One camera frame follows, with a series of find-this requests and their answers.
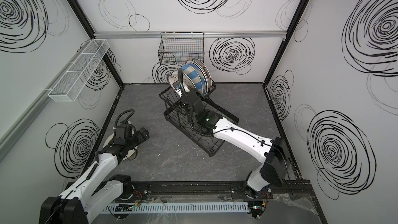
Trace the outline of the blue striped plate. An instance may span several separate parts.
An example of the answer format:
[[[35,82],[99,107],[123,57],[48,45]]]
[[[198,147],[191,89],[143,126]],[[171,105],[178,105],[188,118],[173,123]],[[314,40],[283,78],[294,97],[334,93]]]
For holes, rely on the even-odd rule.
[[[204,75],[200,69],[195,64],[188,63],[182,67],[182,71],[191,79],[197,91],[201,93],[202,96],[205,96],[207,92],[207,86]]]

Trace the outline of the orange sunburst plate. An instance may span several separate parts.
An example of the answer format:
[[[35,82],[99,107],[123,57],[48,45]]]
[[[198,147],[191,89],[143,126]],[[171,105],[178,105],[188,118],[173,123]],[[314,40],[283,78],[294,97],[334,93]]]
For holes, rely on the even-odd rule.
[[[178,72],[174,71],[170,74],[168,74],[167,76],[167,80],[170,84],[170,86],[172,87],[172,89],[175,91],[175,93],[181,97],[182,96],[182,92],[181,92],[181,86],[178,80]]]

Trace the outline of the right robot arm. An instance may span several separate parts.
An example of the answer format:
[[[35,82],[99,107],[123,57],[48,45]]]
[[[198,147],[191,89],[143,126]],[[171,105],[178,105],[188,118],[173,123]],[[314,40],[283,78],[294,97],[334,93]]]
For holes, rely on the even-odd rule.
[[[221,114],[206,109],[196,90],[184,85],[181,68],[177,70],[177,83],[175,89],[181,93],[181,102],[187,111],[188,123],[193,131],[201,136],[224,140],[252,155],[261,163],[246,179],[248,191],[257,194],[267,186],[282,187],[290,180],[288,170],[291,156],[284,139],[261,137],[232,123]]]

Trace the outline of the black wire dish rack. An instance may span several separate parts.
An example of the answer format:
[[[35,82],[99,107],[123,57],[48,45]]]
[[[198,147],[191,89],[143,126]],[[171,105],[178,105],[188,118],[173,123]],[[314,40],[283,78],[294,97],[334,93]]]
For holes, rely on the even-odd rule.
[[[205,114],[215,112],[215,114],[227,118],[232,123],[238,124],[239,118],[237,116],[217,105],[210,98],[210,95],[215,90],[216,85],[215,83],[212,83],[210,91],[206,94],[206,96],[200,97],[204,107],[201,113]],[[210,135],[203,136],[201,133],[197,133],[197,129],[200,126],[198,123],[199,114],[190,114],[190,107],[181,101],[180,96],[173,90],[172,87],[168,87],[163,90],[159,94],[159,97],[164,101],[166,107],[166,111],[164,112],[166,121],[170,122],[191,141],[202,148],[210,157],[214,156],[224,144],[224,140]]]

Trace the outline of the cream floral plate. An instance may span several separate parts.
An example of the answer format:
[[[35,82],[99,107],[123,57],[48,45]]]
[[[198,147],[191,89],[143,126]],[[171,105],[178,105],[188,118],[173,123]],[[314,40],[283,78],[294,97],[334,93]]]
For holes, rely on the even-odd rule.
[[[104,142],[103,149],[105,149],[106,151],[110,151],[110,153],[113,153],[114,155],[120,151],[119,146],[114,145],[114,134],[113,133]],[[124,160],[133,161],[136,158],[136,156],[137,156],[137,147],[130,150],[127,153],[127,155],[123,157],[122,161],[124,161]]]

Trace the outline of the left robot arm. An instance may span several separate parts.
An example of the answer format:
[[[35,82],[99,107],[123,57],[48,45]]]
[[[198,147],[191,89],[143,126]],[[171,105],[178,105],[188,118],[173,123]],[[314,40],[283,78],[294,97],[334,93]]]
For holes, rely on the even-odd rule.
[[[147,129],[137,130],[129,122],[134,113],[133,109],[126,110],[124,120],[116,119],[113,139],[95,153],[94,162],[79,179],[59,196],[44,201],[40,224],[90,224],[114,200],[129,200],[140,194],[128,175],[114,175],[105,180],[129,152],[137,151],[138,146],[149,139]]]

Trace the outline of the white plate red characters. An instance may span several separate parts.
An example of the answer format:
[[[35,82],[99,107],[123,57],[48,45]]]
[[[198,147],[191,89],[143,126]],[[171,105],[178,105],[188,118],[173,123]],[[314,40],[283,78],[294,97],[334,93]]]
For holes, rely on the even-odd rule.
[[[193,59],[193,62],[201,68],[201,70],[203,71],[204,77],[206,79],[206,85],[207,85],[207,90],[206,90],[206,94],[211,90],[211,86],[212,86],[212,79],[211,79],[211,75],[210,72],[208,70],[208,68],[205,66],[205,64],[198,60],[198,59]]]

